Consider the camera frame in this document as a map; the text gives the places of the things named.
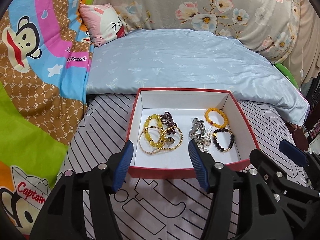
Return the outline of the pink rabbit pillow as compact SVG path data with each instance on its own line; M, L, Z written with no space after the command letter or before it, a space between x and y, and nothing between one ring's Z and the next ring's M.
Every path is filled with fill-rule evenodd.
M80 4L80 16L88 29L91 41L96 47L124 37L125 23L111 4Z

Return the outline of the silver filigree pendant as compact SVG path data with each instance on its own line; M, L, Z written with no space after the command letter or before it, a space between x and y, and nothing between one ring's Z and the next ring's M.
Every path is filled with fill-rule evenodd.
M208 153L208 149L212 145L212 138L211 138L212 130L213 130L213 128L209 127L204 134L197 135L196 143L197 143L199 149L203 152Z

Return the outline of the red cardboard box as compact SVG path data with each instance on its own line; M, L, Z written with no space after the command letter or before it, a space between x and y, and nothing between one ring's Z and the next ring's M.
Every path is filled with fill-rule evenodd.
M177 124L171 135L174 143L154 155L144 153L139 135L150 116L169 112ZM184 179L195 172L188 154L192 120L204 121L207 131L212 127L212 145L208 153L230 169L240 171L249 165L249 155L258 142L248 120L230 91L196 88L141 88L131 113L127 139L133 143L129 174L134 178ZM144 150L152 151L144 137Z

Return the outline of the beige curtain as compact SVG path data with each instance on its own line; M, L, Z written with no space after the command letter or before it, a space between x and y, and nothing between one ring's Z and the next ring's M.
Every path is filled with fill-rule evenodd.
M300 0L297 40L283 65L297 83L308 83L319 74L319 16L309 0Z

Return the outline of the light blue blanket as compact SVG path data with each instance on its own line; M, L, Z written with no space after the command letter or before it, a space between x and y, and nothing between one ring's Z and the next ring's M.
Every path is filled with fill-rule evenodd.
M137 30L94 49L87 94L134 94L144 87L228 90L238 100L272 105L297 126L310 111L266 58L207 31Z

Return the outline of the rose gold bangle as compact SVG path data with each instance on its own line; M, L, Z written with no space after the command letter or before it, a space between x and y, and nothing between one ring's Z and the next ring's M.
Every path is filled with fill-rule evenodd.
M149 133L149 129L156 129L159 132L159 138L157 141L154 141L152 139L152 136ZM147 151L144 150L144 148L142 147L141 143L140 143L140 139L141 137L144 137L145 140L147 141L148 145L152 148L152 151ZM148 154L148 155L154 155L158 152L160 152L161 150L164 149L164 144L165 144L165 130L163 128L160 128L158 126L148 126L148 127L144 127L143 130L141 131L140 135L139 135L139 140L138 140L139 146L141 148L141 150Z

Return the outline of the grey lined bed sheet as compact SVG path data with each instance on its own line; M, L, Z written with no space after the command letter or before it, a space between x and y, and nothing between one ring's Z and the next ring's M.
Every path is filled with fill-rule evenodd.
M125 144L134 100L132 94L89 95L87 112L60 170L89 171L119 152ZM306 185L303 169L278 147L281 140L292 141L293 127L271 105L243 100L239 105L260 149L287 173L289 180ZM127 177L111 200L124 239L199 239L212 197L196 179Z

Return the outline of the cartoon monkey colourful quilt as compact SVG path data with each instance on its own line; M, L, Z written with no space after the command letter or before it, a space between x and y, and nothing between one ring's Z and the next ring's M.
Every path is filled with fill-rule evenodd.
M87 108L91 1L1 0L1 207L24 237Z

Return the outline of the green plastic object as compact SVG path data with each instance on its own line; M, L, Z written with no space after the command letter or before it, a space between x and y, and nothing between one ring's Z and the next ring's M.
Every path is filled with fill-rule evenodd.
M274 66L298 89L298 83L291 72L281 63L275 63Z

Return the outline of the grey floral duvet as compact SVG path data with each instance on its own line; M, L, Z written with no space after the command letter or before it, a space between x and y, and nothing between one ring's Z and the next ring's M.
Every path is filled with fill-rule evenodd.
M128 30L191 29L239 40L271 62L293 50L299 0L93 0L111 4Z

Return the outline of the silver blue dial wristwatch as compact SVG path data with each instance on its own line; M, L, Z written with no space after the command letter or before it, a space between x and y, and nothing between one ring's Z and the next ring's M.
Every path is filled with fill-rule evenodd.
M200 140L204 138L206 129L204 126L204 121L195 117L192 120L192 128L189 131L189 138L194 140Z

